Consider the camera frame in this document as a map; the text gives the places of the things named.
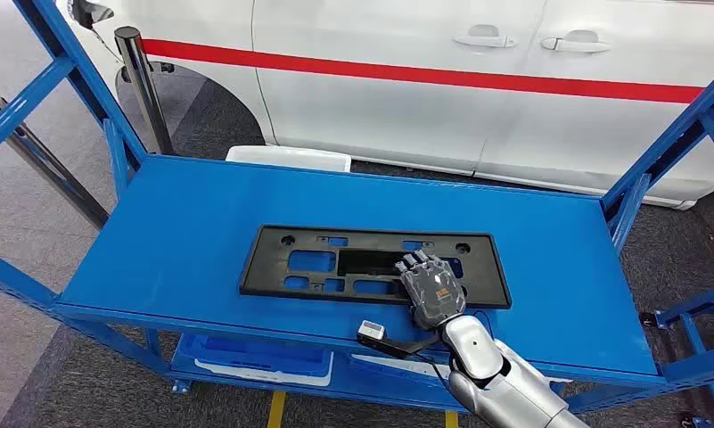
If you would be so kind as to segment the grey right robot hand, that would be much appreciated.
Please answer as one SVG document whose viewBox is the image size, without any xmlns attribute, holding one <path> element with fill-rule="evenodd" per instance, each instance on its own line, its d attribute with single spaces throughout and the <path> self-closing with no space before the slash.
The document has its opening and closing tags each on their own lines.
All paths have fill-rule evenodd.
<svg viewBox="0 0 714 428">
<path fill-rule="evenodd" d="M 463 287 L 450 264 L 422 250 L 406 253 L 394 264 L 412 303 L 414 323 L 434 330 L 464 313 Z"/>
</svg>

